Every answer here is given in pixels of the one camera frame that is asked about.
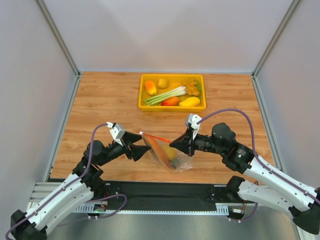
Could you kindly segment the clear zip top bag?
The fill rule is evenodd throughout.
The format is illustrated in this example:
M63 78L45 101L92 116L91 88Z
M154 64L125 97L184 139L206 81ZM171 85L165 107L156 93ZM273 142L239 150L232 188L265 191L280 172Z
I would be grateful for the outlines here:
M158 142L161 144L162 148L163 148L164 146L170 146L170 144L172 143L169 139L166 139L166 138L163 138L163 137L159 137L159 136L155 136L155 135L152 135L152 134L148 134L148 133L146 133L146 132L144 132L144 131L140 131L139 134L140 134L141 136L142 136L143 134L147 134L147 135L149 135L149 136L157 139ZM177 151L177 159L180 160L180 166L179 166L179 168L177 168L177 169L168 169L168 168L166 168L165 166L163 166L162 164L158 163L158 162L155 160L155 158L153 157L153 155L152 155L152 153L151 153L150 150L149 150L149 155L152 156L152 158L154 159L154 161L155 161L157 164L161 165L162 167L166 168L167 170L169 170L169 171L171 171L171 172L183 172L183 171L187 171L187 170L191 169L191 168L192 168L192 162L193 162L192 160L193 160L193 159L190 158L190 157L188 157L188 156L185 155L184 153L178 151L177 149L176 149L176 151Z

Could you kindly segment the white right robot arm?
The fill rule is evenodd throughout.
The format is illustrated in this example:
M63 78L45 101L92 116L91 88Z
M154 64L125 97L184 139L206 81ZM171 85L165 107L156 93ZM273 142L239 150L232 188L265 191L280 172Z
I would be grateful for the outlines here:
M220 155L230 170L262 182L256 186L233 176L227 184L230 195L282 212L310 234L320 233L320 190L295 180L255 155L252 149L236 141L235 132L225 123L214 125L210 136L198 134L189 124L170 147L190 157L195 151Z

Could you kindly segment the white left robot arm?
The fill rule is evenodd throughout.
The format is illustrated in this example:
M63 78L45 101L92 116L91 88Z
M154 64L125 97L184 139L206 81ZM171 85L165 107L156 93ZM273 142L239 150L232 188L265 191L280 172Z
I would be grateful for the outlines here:
M124 155L129 160L138 161L152 150L150 143L137 145L144 138L143 133L131 133L121 124L107 122L112 142L104 145L91 135L90 143L81 161L72 173L36 206L26 210L16 210L10 217L10 229L5 234L7 240L46 240L52 230L77 207L85 203L103 205L108 200L122 198L123 208L127 196L123 193L110 195L104 180L101 166Z

